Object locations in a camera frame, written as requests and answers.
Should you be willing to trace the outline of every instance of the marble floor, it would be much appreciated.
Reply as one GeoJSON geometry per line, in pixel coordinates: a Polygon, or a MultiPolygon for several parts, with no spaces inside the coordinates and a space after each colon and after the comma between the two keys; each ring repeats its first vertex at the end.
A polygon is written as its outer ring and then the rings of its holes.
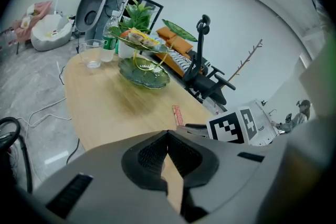
{"type": "MultiPolygon", "coordinates": [[[[62,68],[71,57],[77,54],[78,40],[71,40],[66,45],[47,52],[38,52],[31,45],[21,45],[16,55],[14,46],[0,52],[0,119],[12,116],[28,121],[30,115],[65,98],[64,86],[59,78],[62,68]]],[[[203,104],[213,114],[221,112],[213,102],[206,100],[203,104]]],[[[66,100],[35,113],[30,124],[35,123],[46,114],[53,114],[68,119],[66,100]]],[[[21,135],[25,138],[27,124],[21,123],[21,135]]],[[[9,124],[0,127],[3,135],[13,127],[9,124]]],[[[27,146],[33,164],[32,175],[34,188],[47,177],[66,164],[68,155],[76,148],[78,138],[71,120],[61,120],[49,116],[36,127],[30,127],[27,134],[27,146]]],[[[84,153],[79,148],[71,158],[84,153]]],[[[18,141],[13,147],[12,161],[17,181],[26,188],[25,168],[18,141]]]]}

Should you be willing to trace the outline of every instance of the pink cloth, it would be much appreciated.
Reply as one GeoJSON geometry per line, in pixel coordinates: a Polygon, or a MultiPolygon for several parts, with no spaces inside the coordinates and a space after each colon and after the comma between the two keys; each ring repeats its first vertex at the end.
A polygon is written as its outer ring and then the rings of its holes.
{"type": "Polygon", "coordinates": [[[39,11],[40,14],[32,17],[29,27],[27,29],[21,28],[22,20],[16,20],[13,23],[14,32],[17,36],[18,42],[23,42],[30,39],[30,33],[32,32],[32,28],[37,24],[39,20],[47,15],[51,4],[52,1],[40,2],[35,4],[35,10],[39,11]]]}

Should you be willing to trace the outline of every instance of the chair backrest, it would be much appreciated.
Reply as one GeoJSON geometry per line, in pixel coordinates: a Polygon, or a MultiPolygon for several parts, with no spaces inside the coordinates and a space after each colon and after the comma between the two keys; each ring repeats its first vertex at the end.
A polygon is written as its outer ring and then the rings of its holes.
{"type": "Polygon", "coordinates": [[[191,59],[192,63],[183,76],[183,80],[186,83],[192,81],[201,70],[204,35],[209,34],[210,31],[209,24],[210,24],[210,18],[207,15],[203,15],[202,19],[197,23],[196,26],[198,31],[197,54],[196,56],[193,55],[191,59]]]}

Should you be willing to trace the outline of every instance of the black office chair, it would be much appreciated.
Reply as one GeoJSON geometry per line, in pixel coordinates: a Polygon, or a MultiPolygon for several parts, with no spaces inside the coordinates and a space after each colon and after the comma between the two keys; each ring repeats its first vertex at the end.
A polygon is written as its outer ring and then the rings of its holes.
{"type": "Polygon", "coordinates": [[[224,75],[218,68],[212,66],[213,71],[205,76],[200,74],[201,65],[202,65],[202,50],[203,50],[203,40],[204,35],[207,35],[210,31],[210,18],[207,15],[203,15],[202,19],[197,23],[198,35],[198,44],[197,44],[197,55],[192,57],[192,62],[190,67],[187,69],[183,76],[183,81],[186,85],[186,90],[195,97],[200,103],[203,103],[204,99],[207,97],[211,98],[214,102],[221,105],[226,105],[226,100],[222,93],[222,86],[226,85],[229,88],[236,90],[231,83],[227,80],[221,78],[216,73],[219,72],[224,75]],[[218,80],[214,82],[210,79],[212,76],[218,80]]]}

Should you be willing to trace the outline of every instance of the green leaf-shaped plate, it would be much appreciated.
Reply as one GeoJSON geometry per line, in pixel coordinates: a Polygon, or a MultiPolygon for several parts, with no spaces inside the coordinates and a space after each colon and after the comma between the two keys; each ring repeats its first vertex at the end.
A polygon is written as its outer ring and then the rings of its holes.
{"type": "Polygon", "coordinates": [[[162,19],[163,23],[171,30],[171,32],[177,34],[178,36],[182,37],[183,39],[197,42],[197,39],[190,33],[188,33],[186,30],[184,30],[182,27],[168,21],[162,19]]]}
{"type": "Polygon", "coordinates": [[[120,41],[124,42],[126,45],[132,47],[133,49],[137,49],[137,50],[149,50],[149,51],[153,51],[153,52],[160,52],[160,53],[165,53],[169,51],[169,48],[164,44],[164,40],[162,40],[161,38],[158,38],[157,41],[160,42],[159,45],[157,46],[153,46],[153,47],[147,47],[145,45],[142,44],[136,44],[133,43],[123,37],[120,37],[122,33],[124,33],[125,31],[127,31],[128,28],[126,27],[119,27],[119,26],[112,26],[109,28],[110,33],[116,37],[117,39],[119,39],[120,41]]]}
{"type": "MultiPolygon", "coordinates": [[[[136,60],[138,66],[143,69],[150,69],[157,66],[157,64],[145,58],[137,57],[136,60]]],[[[162,67],[157,67],[152,71],[142,71],[135,66],[133,58],[121,60],[118,66],[120,73],[127,80],[136,85],[145,86],[148,89],[161,89],[170,82],[168,73],[162,67]]]]}

